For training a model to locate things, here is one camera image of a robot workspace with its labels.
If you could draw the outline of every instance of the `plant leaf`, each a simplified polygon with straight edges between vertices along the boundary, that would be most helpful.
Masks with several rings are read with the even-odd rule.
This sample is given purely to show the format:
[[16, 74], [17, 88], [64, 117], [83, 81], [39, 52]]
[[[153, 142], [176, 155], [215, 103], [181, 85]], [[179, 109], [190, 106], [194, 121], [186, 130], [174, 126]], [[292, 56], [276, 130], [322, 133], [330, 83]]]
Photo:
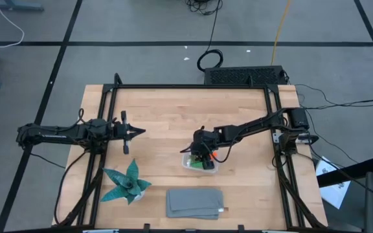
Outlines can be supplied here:
[[103, 168], [104, 172], [107, 174], [107, 176], [116, 184], [116, 185], [122, 185], [125, 188], [129, 188], [129, 183], [131, 182], [128, 177], [126, 177], [123, 173], [112, 170], [112, 169], [106, 169]]
[[144, 191], [147, 187], [149, 187], [152, 184], [149, 183], [148, 181], [139, 179], [137, 180], [137, 185], [139, 185], [139, 188], [141, 188], [141, 191]]
[[133, 187], [128, 190], [128, 192], [132, 195], [140, 195], [141, 194], [141, 188], [139, 185], [137, 185], [136, 182], [133, 183]]
[[127, 195], [126, 199], [128, 200], [128, 204], [132, 203], [132, 201], [135, 199], [136, 195]]
[[126, 171], [126, 176], [129, 177], [133, 182], [136, 182], [139, 176], [139, 169], [136, 165], [135, 159], [130, 163], [128, 170]]
[[102, 200], [100, 201], [110, 201], [121, 197], [126, 197], [129, 195], [128, 191], [122, 186], [117, 186], [114, 189], [110, 190], [108, 193], [106, 193]]

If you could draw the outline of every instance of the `wooden tabletop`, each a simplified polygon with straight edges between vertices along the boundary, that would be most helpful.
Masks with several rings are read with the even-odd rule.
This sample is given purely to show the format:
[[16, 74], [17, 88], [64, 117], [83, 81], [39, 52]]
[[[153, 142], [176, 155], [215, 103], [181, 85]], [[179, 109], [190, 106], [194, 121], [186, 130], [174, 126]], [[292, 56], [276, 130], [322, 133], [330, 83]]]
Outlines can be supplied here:
[[[82, 100], [84, 119], [96, 118], [101, 85], [88, 85]], [[283, 107], [298, 107], [295, 87], [279, 86]], [[181, 149], [192, 140], [201, 126], [242, 124], [267, 114], [262, 90], [256, 89], [119, 89], [114, 114], [126, 110], [128, 122], [146, 132], [130, 143], [130, 154], [124, 155], [122, 141], [109, 142], [106, 168], [125, 172], [132, 159], [139, 166], [140, 179], [152, 183], [145, 196], [128, 206], [124, 199], [100, 203], [96, 228], [152, 229], [285, 229], [277, 171], [271, 165], [273, 147], [269, 131], [247, 137], [232, 148], [227, 162], [216, 174], [206, 174], [181, 166]], [[225, 154], [227, 148], [218, 154]], [[309, 155], [306, 145], [299, 153]], [[72, 146], [67, 164], [83, 149]], [[67, 174], [58, 206], [63, 219], [81, 197], [89, 155], [78, 161]], [[293, 156], [299, 193], [317, 219], [327, 225], [315, 169], [311, 160]], [[104, 175], [100, 196], [115, 185]], [[167, 218], [166, 191], [171, 188], [217, 188], [223, 192], [225, 211], [218, 220]], [[294, 204], [289, 196], [293, 225], [297, 226]], [[92, 200], [88, 201], [85, 221], [88, 223]]]

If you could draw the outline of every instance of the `gray floor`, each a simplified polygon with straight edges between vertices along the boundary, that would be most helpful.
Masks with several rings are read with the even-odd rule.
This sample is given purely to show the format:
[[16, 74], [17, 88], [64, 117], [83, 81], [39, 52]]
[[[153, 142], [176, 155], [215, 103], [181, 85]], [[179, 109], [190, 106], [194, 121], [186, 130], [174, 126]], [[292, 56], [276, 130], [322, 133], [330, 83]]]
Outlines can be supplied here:
[[[76, 0], [38, 0], [44, 12], [5, 12], [26, 33], [25, 41], [61, 41]], [[373, 0], [361, 0], [373, 26]], [[214, 41], [273, 41], [285, 0], [224, 0]], [[207, 41], [213, 16], [188, 11], [181, 0], [83, 0], [71, 41]], [[20, 37], [0, 16], [0, 41]], [[281, 41], [372, 41], [352, 0], [293, 0]], [[272, 47], [218, 47], [224, 67], [269, 65]], [[84, 86], [124, 83], [203, 83], [196, 60], [206, 47], [68, 47], [43, 118], [44, 124], [68, 125], [76, 114]], [[16, 129], [36, 116], [59, 47], [12, 47], [0, 51], [0, 211], [21, 157]], [[208, 57], [203, 65], [214, 64]], [[373, 98], [373, 47], [279, 47], [275, 64], [291, 82], [322, 89], [334, 102]], [[305, 106], [326, 102], [320, 93], [298, 87]], [[317, 131], [357, 161], [373, 157], [373, 107], [311, 111]], [[318, 153], [338, 164], [353, 162], [318, 141]], [[66, 163], [68, 146], [34, 148], [52, 161]], [[48, 227], [63, 170], [32, 157], [6, 230]], [[360, 191], [353, 186], [349, 195]], [[358, 198], [343, 211], [326, 206], [341, 221], [361, 207]]]

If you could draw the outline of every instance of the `gray cloth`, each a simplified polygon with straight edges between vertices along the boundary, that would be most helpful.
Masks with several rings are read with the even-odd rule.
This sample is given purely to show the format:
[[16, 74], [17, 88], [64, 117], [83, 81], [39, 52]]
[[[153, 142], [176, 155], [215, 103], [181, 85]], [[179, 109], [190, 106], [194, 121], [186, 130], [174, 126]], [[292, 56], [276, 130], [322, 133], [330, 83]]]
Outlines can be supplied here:
[[179, 189], [166, 192], [167, 217], [218, 219], [218, 209], [223, 207], [223, 194], [216, 189]]

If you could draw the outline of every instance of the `plastic container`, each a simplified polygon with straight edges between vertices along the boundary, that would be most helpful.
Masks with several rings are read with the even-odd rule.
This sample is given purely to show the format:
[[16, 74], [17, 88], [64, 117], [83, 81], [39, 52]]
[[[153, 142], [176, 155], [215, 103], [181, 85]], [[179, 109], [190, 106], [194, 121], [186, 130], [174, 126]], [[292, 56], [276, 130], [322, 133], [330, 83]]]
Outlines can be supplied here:
[[190, 169], [190, 170], [194, 170], [194, 171], [199, 171], [199, 172], [205, 172], [205, 173], [216, 173], [218, 172], [218, 166], [220, 165], [218, 162], [214, 161], [214, 169], [211, 169], [211, 170], [204, 170], [204, 169], [200, 169], [200, 168], [194, 168], [190, 165], [191, 163], [191, 153], [188, 152], [188, 153], [184, 153], [183, 156], [182, 156], [182, 166], [186, 169]]

